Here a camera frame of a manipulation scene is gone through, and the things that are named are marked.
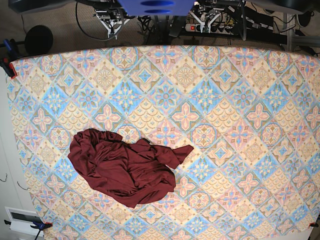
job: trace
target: floor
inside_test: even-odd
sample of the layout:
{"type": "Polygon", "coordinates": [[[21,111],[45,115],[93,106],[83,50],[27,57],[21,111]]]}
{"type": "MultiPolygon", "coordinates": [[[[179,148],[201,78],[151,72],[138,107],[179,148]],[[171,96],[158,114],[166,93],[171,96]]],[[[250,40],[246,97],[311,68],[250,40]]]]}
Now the floor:
{"type": "MultiPolygon", "coordinates": [[[[23,22],[20,14],[15,13],[7,6],[7,0],[0,0],[0,22],[7,23],[0,25],[0,42],[3,39],[15,39],[16,41],[23,41],[25,38],[25,32],[23,29],[23,22]]],[[[263,9],[257,10],[261,13],[266,13],[263,9]]],[[[78,7],[79,21],[83,28],[93,36],[98,38],[105,38],[106,31],[102,24],[93,17],[94,10],[89,6],[80,4],[78,7]]],[[[275,12],[274,16],[278,16],[282,19],[282,13],[275,12]]],[[[50,50],[51,53],[62,53],[83,49],[96,49],[103,47],[115,47],[115,46],[140,46],[144,42],[144,37],[137,33],[140,31],[140,23],[133,19],[129,21],[123,31],[119,34],[118,40],[110,40],[107,42],[96,41],[85,36],[79,29],[75,19],[75,4],[70,3],[64,7],[48,10],[44,12],[37,12],[31,14],[24,14],[24,28],[26,31],[30,30],[36,25],[45,25],[49,27],[53,33],[54,41],[50,50]]],[[[276,19],[278,26],[281,28],[282,23],[276,19]]],[[[311,19],[310,24],[301,28],[306,35],[318,35],[320,36],[320,28],[317,27],[317,23],[320,22],[320,13],[315,12],[314,17],[311,19]]],[[[175,39],[174,45],[183,45],[184,39],[190,39],[190,37],[182,37],[181,39],[175,39]]],[[[201,45],[215,45],[226,46],[228,45],[227,39],[212,39],[206,37],[199,37],[201,45]]],[[[240,47],[254,47],[264,49],[280,50],[279,46],[274,44],[265,44],[252,41],[232,40],[233,46],[240,47]]],[[[0,56],[4,54],[4,49],[0,49],[0,56]]]]}

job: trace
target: floral tile pattern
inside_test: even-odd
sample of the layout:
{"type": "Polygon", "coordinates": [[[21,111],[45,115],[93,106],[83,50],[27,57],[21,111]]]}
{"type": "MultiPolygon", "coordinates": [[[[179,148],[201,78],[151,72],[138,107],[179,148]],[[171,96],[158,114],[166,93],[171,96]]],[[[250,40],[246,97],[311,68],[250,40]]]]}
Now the floral tile pattern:
{"type": "Polygon", "coordinates": [[[45,239],[257,240],[320,211],[320,62],[239,47],[143,46],[21,59],[6,87],[45,239]],[[127,208],[68,159],[73,135],[194,150],[163,199],[127,208]]]}

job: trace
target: power strip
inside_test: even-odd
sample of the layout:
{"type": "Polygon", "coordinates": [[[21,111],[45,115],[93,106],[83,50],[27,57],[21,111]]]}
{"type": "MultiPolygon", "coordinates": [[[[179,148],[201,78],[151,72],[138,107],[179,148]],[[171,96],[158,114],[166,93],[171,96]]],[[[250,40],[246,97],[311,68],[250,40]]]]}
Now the power strip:
{"type": "MultiPolygon", "coordinates": [[[[200,24],[197,23],[187,23],[184,27],[184,29],[187,32],[193,32],[193,33],[201,33],[200,31],[200,24]]],[[[209,33],[209,27],[205,26],[203,28],[202,33],[209,33]]],[[[224,24],[221,24],[217,29],[215,29],[215,26],[211,26],[210,30],[211,34],[225,34],[225,35],[233,35],[231,32],[231,27],[230,26],[224,26],[224,24]]]]}

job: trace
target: dark red shirt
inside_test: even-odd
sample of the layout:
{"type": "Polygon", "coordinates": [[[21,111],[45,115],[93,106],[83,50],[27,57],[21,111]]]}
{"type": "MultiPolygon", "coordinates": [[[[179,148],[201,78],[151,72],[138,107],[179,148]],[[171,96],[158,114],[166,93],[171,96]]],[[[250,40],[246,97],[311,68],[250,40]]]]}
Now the dark red shirt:
{"type": "Polygon", "coordinates": [[[176,179],[167,166],[175,169],[193,149],[150,145],[144,138],[127,144],[117,133],[87,129],[74,136],[68,158],[92,189],[134,208],[173,192],[176,179]]]}

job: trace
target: black round object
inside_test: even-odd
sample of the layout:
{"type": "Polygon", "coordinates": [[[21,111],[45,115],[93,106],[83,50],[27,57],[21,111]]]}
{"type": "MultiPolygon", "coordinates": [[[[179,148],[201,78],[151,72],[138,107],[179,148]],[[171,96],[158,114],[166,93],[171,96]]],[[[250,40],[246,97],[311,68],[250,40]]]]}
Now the black round object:
{"type": "Polygon", "coordinates": [[[31,28],[24,39],[24,47],[30,56],[47,54],[54,43],[54,36],[47,26],[31,28]]]}
{"type": "Polygon", "coordinates": [[[311,17],[314,16],[313,11],[306,11],[304,14],[299,14],[297,21],[301,27],[306,27],[310,23],[311,17]]]}

